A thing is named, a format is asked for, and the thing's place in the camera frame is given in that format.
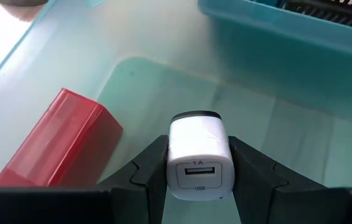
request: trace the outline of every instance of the teal plastic container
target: teal plastic container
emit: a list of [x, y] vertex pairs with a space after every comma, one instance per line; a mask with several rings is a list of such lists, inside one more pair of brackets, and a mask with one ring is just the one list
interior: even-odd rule
[[[61, 88], [124, 128], [101, 179], [167, 134], [173, 115], [213, 110], [230, 136], [352, 186], [351, 27], [244, 0], [49, 1], [0, 66], [0, 171]], [[238, 222], [232, 197], [168, 192], [163, 223]]]

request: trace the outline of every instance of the usb-a port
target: usb-a port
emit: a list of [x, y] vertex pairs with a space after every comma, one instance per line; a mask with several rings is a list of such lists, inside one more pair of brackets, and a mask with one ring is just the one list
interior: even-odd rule
[[194, 175], [194, 174], [214, 174], [214, 167], [200, 167], [200, 168], [186, 168], [184, 169], [186, 175]]

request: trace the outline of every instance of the red plastic block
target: red plastic block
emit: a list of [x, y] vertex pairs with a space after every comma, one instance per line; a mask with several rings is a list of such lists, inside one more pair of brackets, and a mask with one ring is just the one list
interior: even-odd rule
[[0, 173], [0, 186], [95, 185], [122, 130], [104, 106], [62, 89]]

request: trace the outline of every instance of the transparent plastic surface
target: transparent plastic surface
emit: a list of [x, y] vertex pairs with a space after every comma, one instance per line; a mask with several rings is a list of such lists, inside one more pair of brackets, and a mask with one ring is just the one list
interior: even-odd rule
[[[352, 51], [256, 16], [220, 21], [196, 1], [52, 2], [0, 68], [0, 171], [65, 87], [124, 128], [101, 178], [167, 134], [176, 113], [214, 110], [229, 135], [327, 186], [352, 186]], [[238, 220], [232, 197], [165, 202], [164, 223]]]

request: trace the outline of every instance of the white usb charger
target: white usb charger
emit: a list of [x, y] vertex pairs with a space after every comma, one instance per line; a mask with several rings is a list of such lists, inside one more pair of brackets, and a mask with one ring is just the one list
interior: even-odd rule
[[231, 194], [234, 165], [218, 113], [190, 111], [172, 118], [167, 182], [182, 200], [216, 200]]

